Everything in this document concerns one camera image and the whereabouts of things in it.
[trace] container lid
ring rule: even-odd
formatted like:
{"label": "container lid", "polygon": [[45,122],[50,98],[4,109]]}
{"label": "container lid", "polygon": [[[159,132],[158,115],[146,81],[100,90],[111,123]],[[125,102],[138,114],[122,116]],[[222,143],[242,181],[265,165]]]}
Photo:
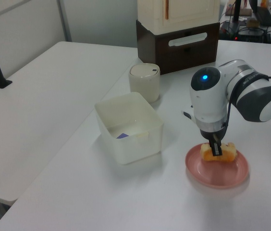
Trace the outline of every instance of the container lid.
{"label": "container lid", "polygon": [[156,64],[137,64],[130,69],[133,76],[147,77],[156,75],[160,71]]}

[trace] orange object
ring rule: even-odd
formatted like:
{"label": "orange object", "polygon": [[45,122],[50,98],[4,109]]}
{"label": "orange object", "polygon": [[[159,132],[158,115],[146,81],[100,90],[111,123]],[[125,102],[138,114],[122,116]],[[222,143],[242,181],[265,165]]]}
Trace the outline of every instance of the orange object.
{"label": "orange object", "polygon": [[211,147],[208,143],[201,145],[200,153],[203,160],[206,161],[223,161],[223,162],[232,162],[237,156],[237,150],[233,143],[228,143],[227,145],[221,144],[222,155],[213,156]]}
{"label": "orange object", "polygon": [[269,6],[269,0],[261,0],[260,6],[268,8],[268,6]]}

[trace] wooden object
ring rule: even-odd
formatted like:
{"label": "wooden object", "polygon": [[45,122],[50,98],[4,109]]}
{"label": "wooden object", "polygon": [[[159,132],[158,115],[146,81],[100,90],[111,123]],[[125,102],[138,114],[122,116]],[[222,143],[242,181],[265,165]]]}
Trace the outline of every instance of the wooden object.
{"label": "wooden object", "polygon": [[[216,60],[220,23],[199,26],[162,35],[154,35],[136,21],[138,57],[144,63],[156,64],[161,75],[212,63]],[[203,41],[169,46],[169,41],[207,33]]]}

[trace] drawer handle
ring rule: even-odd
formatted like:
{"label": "drawer handle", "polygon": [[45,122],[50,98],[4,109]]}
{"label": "drawer handle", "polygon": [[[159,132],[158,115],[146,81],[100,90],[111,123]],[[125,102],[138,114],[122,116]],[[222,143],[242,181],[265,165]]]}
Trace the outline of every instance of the drawer handle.
{"label": "drawer handle", "polygon": [[194,43],[194,42],[200,42],[205,40],[205,38],[207,38],[207,33],[201,33],[201,34],[197,34],[197,35],[191,35],[191,36],[187,36],[187,37],[183,37],[183,38],[177,38],[177,39],[173,39],[169,41],[169,46],[183,46],[186,44],[190,44],[190,43]]}
{"label": "drawer handle", "polygon": [[165,19],[169,19],[169,0],[165,0]]}

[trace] small white cylindrical container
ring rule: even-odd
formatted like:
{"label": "small white cylindrical container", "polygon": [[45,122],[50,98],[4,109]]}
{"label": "small white cylindrical container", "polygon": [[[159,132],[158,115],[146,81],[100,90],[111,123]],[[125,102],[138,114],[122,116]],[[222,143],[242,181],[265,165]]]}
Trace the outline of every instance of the small white cylindrical container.
{"label": "small white cylindrical container", "polygon": [[137,64],[129,72],[131,92],[140,93],[147,102],[153,103],[159,97],[160,68],[156,64]]}

